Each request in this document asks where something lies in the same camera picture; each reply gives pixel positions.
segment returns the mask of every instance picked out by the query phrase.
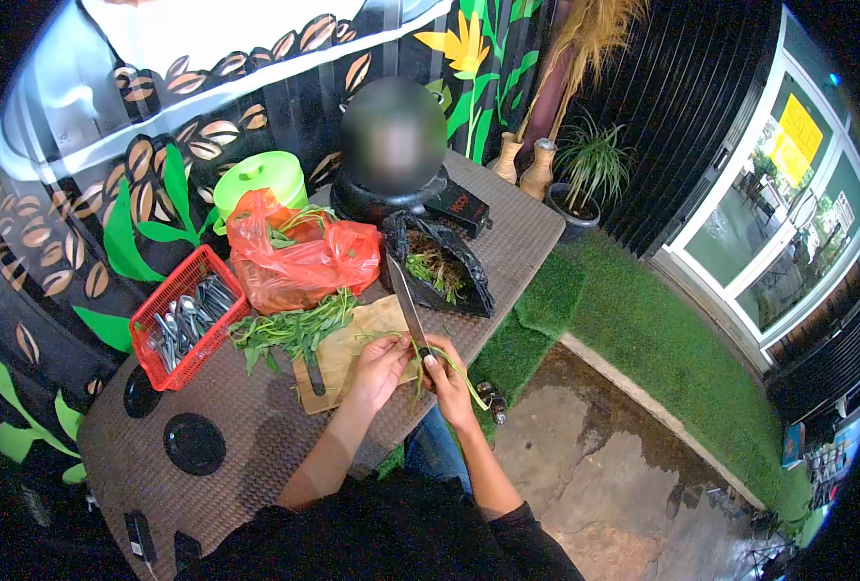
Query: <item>brown textured tablecloth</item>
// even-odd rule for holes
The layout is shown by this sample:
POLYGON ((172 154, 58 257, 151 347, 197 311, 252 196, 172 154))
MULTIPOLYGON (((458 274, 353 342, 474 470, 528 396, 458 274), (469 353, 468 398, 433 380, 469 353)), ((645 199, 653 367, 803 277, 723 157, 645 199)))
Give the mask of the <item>brown textured tablecloth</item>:
MULTIPOLYGON (((419 309, 424 330, 442 335, 447 325, 456 348, 470 362, 513 308, 565 224, 543 203, 457 153, 448 151, 444 166, 451 180, 491 206, 494 228, 467 243, 488 274, 496 311, 492 319, 484 319, 419 309)), ((312 199, 321 201, 325 194, 321 190, 312 199)), ((376 283, 360 300, 371 302, 385 294, 376 283)), ((330 421, 330 412, 304 412, 291 389, 294 377, 287 356, 281 353, 277 359, 280 376, 259 365, 247 378, 245 358, 226 343, 184 389, 164 393, 149 415, 134 419, 123 406, 126 380, 137 366, 131 357, 84 418, 77 445, 89 484, 141 579, 151 581, 152 575, 134 559, 124 513, 137 509, 145 514, 157 552, 153 572, 161 581, 171 579, 176 573, 175 531, 200 541, 202 555, 210 553, 256 510, 275 502, 330 421), (179 471, 165 454, 165 426, 182 412, 205 416, 224 436, 226 459, 209 476, 179 471)), ((401 386, 379 412, 355 455, 353 476, 364 477, 374 469, 436 401, 425 392, 411 414, 412 397, 413 385, 401 386)))

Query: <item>black round coaster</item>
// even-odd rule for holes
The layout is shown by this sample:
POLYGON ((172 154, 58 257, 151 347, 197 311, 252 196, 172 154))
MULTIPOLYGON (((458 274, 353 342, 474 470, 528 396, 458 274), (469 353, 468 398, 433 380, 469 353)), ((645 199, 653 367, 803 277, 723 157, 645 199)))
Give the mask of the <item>black round coaster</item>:
POLYGON ((162 399, 162 393, 152 389, 152 383, 145 375, 143 366, 136 366, 123 388, 123 409, 129 417, 146 417, 156 409, 158 401, 162 399))
POLYGON ((178 470, 194 476, 213 474, 224 463, 227 443, 208 418, 180 413, 165 425, 165 453, 178 470))

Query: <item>black plastic bag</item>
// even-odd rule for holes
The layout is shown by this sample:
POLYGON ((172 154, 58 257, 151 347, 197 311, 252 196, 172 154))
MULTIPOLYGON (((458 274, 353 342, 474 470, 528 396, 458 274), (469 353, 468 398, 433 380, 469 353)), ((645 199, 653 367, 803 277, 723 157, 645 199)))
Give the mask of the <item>black plastic bag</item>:
POLYGON ((394 260, 401 265, 401 270, 404 272, 404 278, 408 282, 408 289, 411 291, 415 303, 436 310, 464 312, 486 318, 491 318, 494 315, 494 297, 489 292, 488 277, 485 276, 485 270, 482 269, 476 255, 472 254, 472 251, 456 232, 439 224, 425 222, 406 211, 395 212, 387 217, 382 222, 381 231, 384 234, 385 256, 382 261, 379 280, 389 292, 395 291, 391 285, 386 262, 394 260), (462 278, 465 281, 465 286, 460 291, 462 298, 457 299, 455 305, 447 302, 442 293, 437 291, 433 285, 408 272, 406 264, 410 246, 408 244, 409 229, 419 230, 429 236, 443 248, 443 252, 449 260, 459 262, 464 266, 462 278))

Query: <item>black pot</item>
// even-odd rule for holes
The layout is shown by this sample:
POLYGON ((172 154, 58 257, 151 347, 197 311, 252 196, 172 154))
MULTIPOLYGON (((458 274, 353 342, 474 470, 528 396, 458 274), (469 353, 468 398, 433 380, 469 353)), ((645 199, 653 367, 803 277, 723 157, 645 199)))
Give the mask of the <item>black pot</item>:
POLYGON ((343 219, 381 226, 385 218, 399 210, 424 214, 424 202, 436 199, 448 183, 449 174, 440 166, 423 188, 401 195, 382 195, 365 188, 345 167, 340 167, 330 190, 330 205, 343 219))
POLYGON ((562 236, 559 237, 559 242, 564 245, 571 244, 582 238, 587 229, 596 228, 599 225, 599 221, 601 221, 601 208, 595 203, 594 198, 589 200, 587 204, 587 208, 594 216, 593 218, 581 219, 568 214, 564 206, 569 189, 570 185, 568 183, 554 183, 549 187, 549 192, 546 193, 546 205, 558 212, 559 215, 562 215, 563 220, 566 221, 566 229, 563 231, 562 236))

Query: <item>concrete floor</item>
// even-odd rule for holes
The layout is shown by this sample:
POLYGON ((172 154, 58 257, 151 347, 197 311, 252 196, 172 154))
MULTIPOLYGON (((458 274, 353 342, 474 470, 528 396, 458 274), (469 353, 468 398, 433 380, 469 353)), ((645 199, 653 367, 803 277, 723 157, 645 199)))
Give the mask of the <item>concrete floor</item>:
POLYGON ((589 581, 737 579, 753 568, 750 550, 767 544, 752 540, 742 499, 705 492, 727 489, 713 469, 560 344, 494 446, 589 581))

